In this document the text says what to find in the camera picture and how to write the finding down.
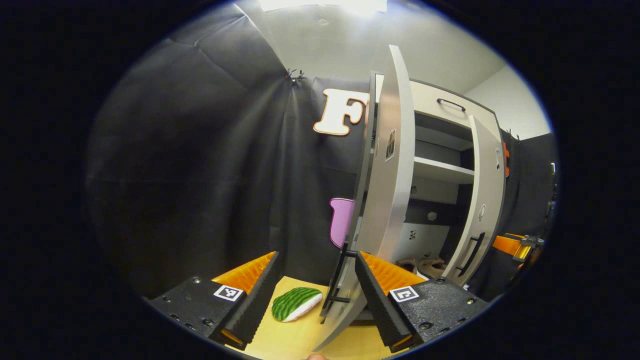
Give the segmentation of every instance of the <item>pink object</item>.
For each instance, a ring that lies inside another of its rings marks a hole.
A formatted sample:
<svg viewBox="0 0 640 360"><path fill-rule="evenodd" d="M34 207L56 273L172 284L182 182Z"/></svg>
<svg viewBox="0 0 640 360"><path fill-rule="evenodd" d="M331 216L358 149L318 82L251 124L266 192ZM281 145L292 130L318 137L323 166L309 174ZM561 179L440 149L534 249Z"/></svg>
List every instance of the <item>pink object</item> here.
<svg viewBox="0 0 640 360"><path fill-rule="evenodd" d="M329 205L333 208L331 231L329 233L331 242L335 246L342 248L344 238L347 236L351 225L351 215L353 214L355 201L335 198L329 201Z"/></svg>

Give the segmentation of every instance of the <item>black door handle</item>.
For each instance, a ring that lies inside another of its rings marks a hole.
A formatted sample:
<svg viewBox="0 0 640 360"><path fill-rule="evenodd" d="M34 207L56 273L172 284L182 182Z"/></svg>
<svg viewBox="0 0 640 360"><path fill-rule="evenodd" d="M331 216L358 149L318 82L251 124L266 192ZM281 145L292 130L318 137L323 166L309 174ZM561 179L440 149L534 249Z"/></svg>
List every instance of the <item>black door handle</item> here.
<svg viewBox="0 0 640 360"><path fill-rule="evenodd" d="M476 256L478 250L480 249L480 244L482 244L482 239L484 239L484 233L481 233L480 236L478 236L477 238L471 236L471 240L476 241L476 246L471 252L471 256L469 256L469 260L467 260L467 263L465 264L465 266L464 267L456 266L456 269L460 270L460 274L458 274L458 277L465 275L465 272L467 272L467 270L469 269L471 262L474 260L474 257Z"/></svg>
<svg viewBox="0 0 640 360"><path fill-rule="evenodd" d="M440 104L440 103L441 103L441 102L443 102L443 101L444 101L444 102L448 102L449 104L453 104L453 105L455 105L455 106L459 106L459 107L462 109L462 111L466 111L466 110L467 110L467 109L465 109L465 107L464 107L464 106L462 106L462 105L460 105L460 104L456 104L456 103L455 103L455 102L453 102L453 101L449 101L449 100L445 100L445 99L438 99L438 100L436 100L436 101L438 102L438 104Z"/></svg>

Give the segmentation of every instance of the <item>cabinet shelf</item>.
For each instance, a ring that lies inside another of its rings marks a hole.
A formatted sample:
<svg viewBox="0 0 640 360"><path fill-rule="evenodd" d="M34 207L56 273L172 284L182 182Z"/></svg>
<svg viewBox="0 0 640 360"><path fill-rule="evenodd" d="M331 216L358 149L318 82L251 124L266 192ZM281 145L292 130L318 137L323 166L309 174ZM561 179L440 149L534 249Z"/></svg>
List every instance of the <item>cabinet shelf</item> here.
<svg viewBox="0 0 640 360"><path fill-rule="evenodd" d="M413 174L454 184L473 184L474 171L435 160L414 157Z"/></svg>

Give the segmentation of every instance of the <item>ceiling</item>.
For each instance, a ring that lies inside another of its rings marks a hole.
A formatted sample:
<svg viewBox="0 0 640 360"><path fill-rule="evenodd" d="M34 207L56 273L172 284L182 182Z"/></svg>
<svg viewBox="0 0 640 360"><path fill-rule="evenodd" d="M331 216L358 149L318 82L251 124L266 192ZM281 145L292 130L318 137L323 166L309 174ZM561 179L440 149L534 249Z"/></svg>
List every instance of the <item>ceiling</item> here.
<svg viewBox="0 0 640 360"><path fill-rule="evenodd" d="M436 11L389 1L385 13L361 15L341 6L263 12L258 0L236 4L251 18L285 67L306 76L369 80L382 51L398 45L409 76L465 94L505 66L504 60Z"/></svg>

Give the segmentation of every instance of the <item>yellow tabletop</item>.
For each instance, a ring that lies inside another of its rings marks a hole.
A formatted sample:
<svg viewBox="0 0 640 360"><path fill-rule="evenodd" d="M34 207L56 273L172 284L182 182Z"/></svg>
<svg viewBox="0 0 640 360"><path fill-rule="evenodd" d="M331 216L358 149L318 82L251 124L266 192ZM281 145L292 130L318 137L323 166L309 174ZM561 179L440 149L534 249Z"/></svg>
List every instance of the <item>yellow tabletop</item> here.
<svg viewBox="0 0 640 360"><path fill-rule="evenodd" d="M327 286L283 277L276 285L253 341L242 353L265 360L302 360L313 354L312 349L319 342L322 328L322 303L293 322L279 322L271 314L273 300L299 286L318 289L325 295L327 292ZM329 360L373 360L392 355L382 343L378 328L373 325L348 327L319 353Z"/></svg>

